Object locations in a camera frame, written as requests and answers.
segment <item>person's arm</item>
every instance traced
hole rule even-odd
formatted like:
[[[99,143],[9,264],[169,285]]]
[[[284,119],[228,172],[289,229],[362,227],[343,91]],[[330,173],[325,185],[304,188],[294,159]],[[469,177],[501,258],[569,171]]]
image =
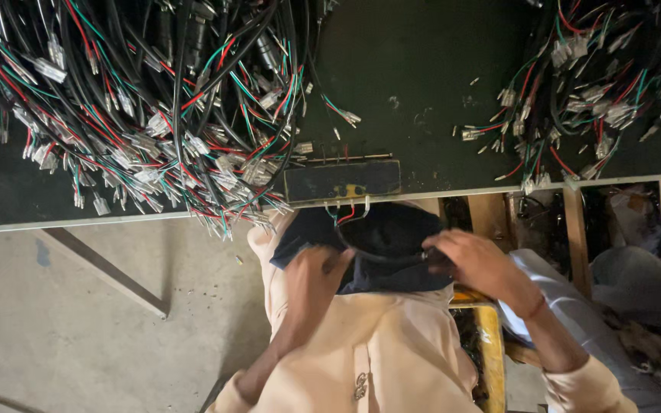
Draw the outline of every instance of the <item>person's arm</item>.
[[[287,313],[274,340],[246,372],[234,376],[208,411],[247,411],[259,401],[280,360],[315,333],[353,256],[353,250],[339,254],[332,248],[314,247],[289,263],[285,268]]]
[[[427,238],[455,264],[453,277],[465,286],[504,301],[529,330],[548,381],[549,401],[562,411],[637,411],[616,377],[576,342],[550,311],[537,284],[501,250],[477,235],[442,231]]]

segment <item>dark green workbench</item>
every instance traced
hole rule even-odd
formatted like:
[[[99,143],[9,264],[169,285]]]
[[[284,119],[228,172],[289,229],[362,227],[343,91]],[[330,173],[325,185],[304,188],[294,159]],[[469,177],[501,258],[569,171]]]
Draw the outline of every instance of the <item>dark green workbench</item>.
[[[298,141],[312,140],[311,156],[318,158],[321,145],[326,156],[342,153],[345,144],[349,155],[394,154],[402,194],[392,198],[512,190],[518,178],[493,179],[519,163],[516,155],[477,155],[486,137],[461,142],[451,131],[455,124],[487,125],[499,111],[495,98],[523,62],[531,13],[536,12],[518,0],[342,0],[322,34],[318,68],[330,99],[363,121],[353,129],[332,115],[342,136],[338,141],[316,89]],[[97,218],[90,197],[85,210],[77,210],[63,171],[51,176],[21,159],[25,132],[15,124],[10,143],[0,146],[0,230],[187,216],[142,216],[129,205],[127,211],[113,206],[111,215]],[[661,179],[661,132],[637,143],[647,128],[639,120],[629,129],[603,178]],[[576,154],[581,145],[563,139],[560,149],[575,171],[593,161],[590,149]],[[560,178],[549,156],[544,164]]]

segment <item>bracelet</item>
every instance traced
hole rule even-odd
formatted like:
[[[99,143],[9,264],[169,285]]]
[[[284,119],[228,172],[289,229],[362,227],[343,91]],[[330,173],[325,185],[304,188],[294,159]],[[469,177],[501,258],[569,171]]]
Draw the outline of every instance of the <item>bracelet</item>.
[[[547,300],[545,300],[545,296],[542,295],[542,296],[540,296],[540,300],[539,300],[539,302],[537,302],[537,305],[535,306],[535,308],[531,312],[529,312],[529,314],[526,317],[522,317],[521,319],[523,321],[527,321],[527,320],[532,319],[545,306],[547,306]]]

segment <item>yellow paint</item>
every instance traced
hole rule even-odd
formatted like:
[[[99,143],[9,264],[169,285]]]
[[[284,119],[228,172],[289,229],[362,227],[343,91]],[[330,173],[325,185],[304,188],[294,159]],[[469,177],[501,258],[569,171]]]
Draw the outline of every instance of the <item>yellow paint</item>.
[[[488,338],[480,341],[484,384],[488,393],[488,400],[484,402],[482,410],[484,413],[504,413],[506,411],[504,337],[496,306],[480,293],[457,291],[448,307],[473,309],[476,325]]]

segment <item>wire bundle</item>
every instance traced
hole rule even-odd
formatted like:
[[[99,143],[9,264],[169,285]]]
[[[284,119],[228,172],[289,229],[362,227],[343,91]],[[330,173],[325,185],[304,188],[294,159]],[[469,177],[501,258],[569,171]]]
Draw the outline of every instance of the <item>wire bundle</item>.
[[[486,148],[519,155],[522,190],[546,187],[542,162],[552,156],[565,181],[598,178],[619,148],[624,129],[661,107],[661,0],[547,2],[526,48],[526,62],[499,95],[490,127],[466,127],[464,140],[496,133]],[[661,116],[650,129],[661,127]],[[506,140],[507,133],[515,139]],[[592,143],[596,159],[579,173],[558,155],[561,139]]]
[[[28,128],[23,158],[51,173],[61,165],[74,204],[84,207],[87,189],[99,215],[110,208],[96,175],[123,208],[160,212],[164,195],[220,237],[239,219],[270,228],[259,202],[291,210],[272,188],[295,156],[308,77],[319,88],[311,28],[319,36],[329,9],[0,0],[0,143],[12,113]]]

